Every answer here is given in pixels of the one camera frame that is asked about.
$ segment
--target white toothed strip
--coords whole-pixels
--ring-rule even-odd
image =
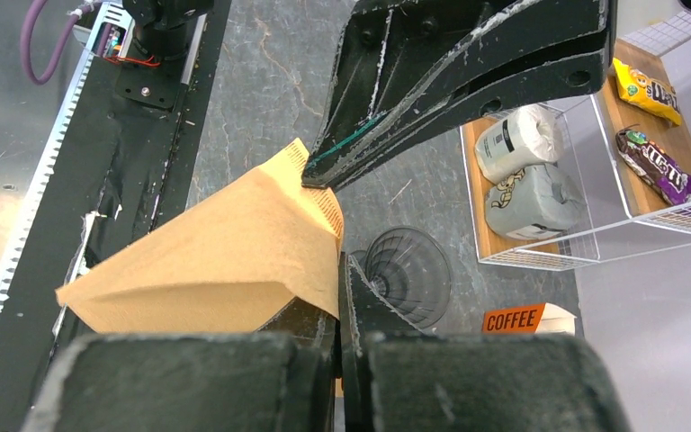
[[[86,49],[81,54],[80,60],[78,60],[76,72],[68,87],[68,89],[74,88],[74,90],[72,92],[68,90],[65,94],[65,100],[59,108],[59,114],[54,122],[54,127],[51,129],[46,147],[43,150],[38,167],[36,168],[31,184],[22,202],[22,207],[17,213],[16,223],[12,228],[12,234],[6,242],[6,248],[1,256],[0,314],[4,307],[4,302],[9,298],[9,286],[12,283],[14,271],[20,262],[22,249],[25,247],[28,233],[31,230],[36,211],[40,205],[40,200],[43,198],[43,193],[46,190],[46,185],[49,182],[49,178],[54,174],[54,164],[57,161],[59,148],[62,146],[62,140],[65,138],[70,119],[77,108],[85,80],[88,77],[88,70],[94,59],[91,50],[96,39],[96,34],[99,32],[103,23],[118,24],[124,28],[130,27],[130,16],[116,4],[103,4],[99,16],[102,16],[103,19],[97,20],[94,24],[91,37],[89,37],[89,42],[86,44]],[[50,332],[51,329],[47,328],[47,338],[50,338]]]

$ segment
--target green line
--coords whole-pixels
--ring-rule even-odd
[[[382,116],[385,115],[385,112],[381,112],[377,114],[374,118],[369,120],[367,123],[364,124],[361,128],[359,128],[356,132],[352,133],[351,135],[348,136],[348,138],[343,139],[342,141],[338,142],[333,148],[325,151],[321,155],[317,156],[314,158],[314,160],[310,161],[306,167],[310,168],[316,165],[321,159],[326,158],[327,156],[335,153],[336,151],[340,150],[343,148],[345,145],[350,143],[351,141],[359,138],[360,135],[365,133],[368,129],[370,129]]]

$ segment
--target gray wall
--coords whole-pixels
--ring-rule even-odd
[[[691,131],[691,41],[664,57]],[[691,430],[691,247],[577,270],[587,340],[636,431]]]

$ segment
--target brown paper coffee filter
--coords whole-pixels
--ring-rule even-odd
[[[97,332],[260,328],[294,297],[337,318],[343,214],[301,187],[299,139],[204,202],[57,290]]]

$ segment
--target yellow candy bag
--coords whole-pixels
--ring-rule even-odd
[[[637,69],[625,65],[618,58],[613,59],[621,100],[639,106],[648,113],[669,119],[679,126],[682,114],[679,112],[674,90],[656,79],[649,78]]]

